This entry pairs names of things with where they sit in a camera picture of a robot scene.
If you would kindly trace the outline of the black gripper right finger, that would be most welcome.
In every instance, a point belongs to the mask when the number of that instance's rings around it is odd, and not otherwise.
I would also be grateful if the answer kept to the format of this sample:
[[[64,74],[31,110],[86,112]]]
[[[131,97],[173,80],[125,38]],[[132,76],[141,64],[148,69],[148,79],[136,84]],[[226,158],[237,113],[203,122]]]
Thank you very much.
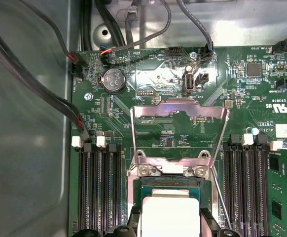
[[[200,218],[201,218],[201,230],[200,230],[201,237],[239,236],[239,233],[234,230],[221,228],[207,208],[200,209]]]

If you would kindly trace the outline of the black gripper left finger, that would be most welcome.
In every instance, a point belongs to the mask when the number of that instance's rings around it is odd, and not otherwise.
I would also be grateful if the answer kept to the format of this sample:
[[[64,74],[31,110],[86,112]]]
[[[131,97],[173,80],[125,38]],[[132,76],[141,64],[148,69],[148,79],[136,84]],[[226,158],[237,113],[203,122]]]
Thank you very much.
[[[141,209],[139,206],[133,206],[127,225],[111,227],[104,235],[96,230],[80,230],[73,234],[73,237],[136,237]]]

